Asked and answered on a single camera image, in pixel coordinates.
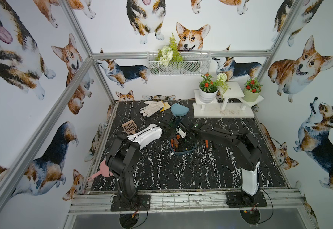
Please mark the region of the teal storage box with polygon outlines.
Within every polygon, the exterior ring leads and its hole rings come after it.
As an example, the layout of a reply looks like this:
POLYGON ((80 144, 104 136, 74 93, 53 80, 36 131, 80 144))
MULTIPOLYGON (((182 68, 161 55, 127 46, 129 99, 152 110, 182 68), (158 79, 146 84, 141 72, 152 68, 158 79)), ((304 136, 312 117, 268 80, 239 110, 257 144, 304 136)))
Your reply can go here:
POLYGON ((177 119, 173 125, 170 147, 175 155, 185 155, 194 152, 197 144, 196 135, 192 132, 192 125, 182 119, 177 119))

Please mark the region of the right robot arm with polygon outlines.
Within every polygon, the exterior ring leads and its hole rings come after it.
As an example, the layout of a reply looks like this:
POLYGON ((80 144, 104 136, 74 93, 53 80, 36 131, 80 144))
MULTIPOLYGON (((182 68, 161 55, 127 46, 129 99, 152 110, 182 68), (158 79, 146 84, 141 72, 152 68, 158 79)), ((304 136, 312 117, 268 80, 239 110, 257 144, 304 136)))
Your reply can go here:
POLYGON ((241 200, 246 205, 256 201, 260 192, 258 168, 262 151, 250 133, 233 133, 201 123, 187 126, 182 122, 178 124, 177 130, 186 134, 179 142, 188 146, 194 146, 199 140, 208 140, 231 148, 236 163, 241 168, 241 200))

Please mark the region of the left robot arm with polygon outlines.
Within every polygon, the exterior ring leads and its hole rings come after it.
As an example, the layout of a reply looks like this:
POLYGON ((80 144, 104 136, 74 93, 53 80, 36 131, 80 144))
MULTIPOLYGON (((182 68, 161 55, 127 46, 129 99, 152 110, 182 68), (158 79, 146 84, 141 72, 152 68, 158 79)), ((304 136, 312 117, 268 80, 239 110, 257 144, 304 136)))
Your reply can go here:
POLYGON ((109 172, 113 173, 118 187, 117 201, 120 208, 133 210, 139 203, 134 185, 134 171, 139 162, 140 151, 158 139, 170 139, 183 120, 181 116, 167 113, 143 130, 129 135, 117 136, 106 158, 109 172))

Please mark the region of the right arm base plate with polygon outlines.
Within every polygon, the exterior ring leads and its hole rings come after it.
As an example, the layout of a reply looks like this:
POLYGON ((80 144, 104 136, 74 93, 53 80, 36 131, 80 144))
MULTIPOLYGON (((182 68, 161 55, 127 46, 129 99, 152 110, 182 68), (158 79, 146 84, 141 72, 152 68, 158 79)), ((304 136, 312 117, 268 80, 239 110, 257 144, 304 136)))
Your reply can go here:
POLYGON ((233 209, 268 206, 264 194, 261 191, 258 191, 253 196, 243 191, 226 192, 226 198, 227 198, 226 204, 233 209))

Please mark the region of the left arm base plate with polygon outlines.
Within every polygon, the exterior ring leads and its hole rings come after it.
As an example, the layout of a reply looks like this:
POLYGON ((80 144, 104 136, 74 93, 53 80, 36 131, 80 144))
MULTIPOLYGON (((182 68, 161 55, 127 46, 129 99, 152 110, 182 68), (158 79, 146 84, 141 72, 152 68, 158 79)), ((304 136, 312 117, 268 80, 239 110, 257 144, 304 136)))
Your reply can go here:
POLYGON ((111 212, 117 211, 149 211, 151 204, 150 195, 137 195, 127 199, 117 194, 111 200, 111 212))

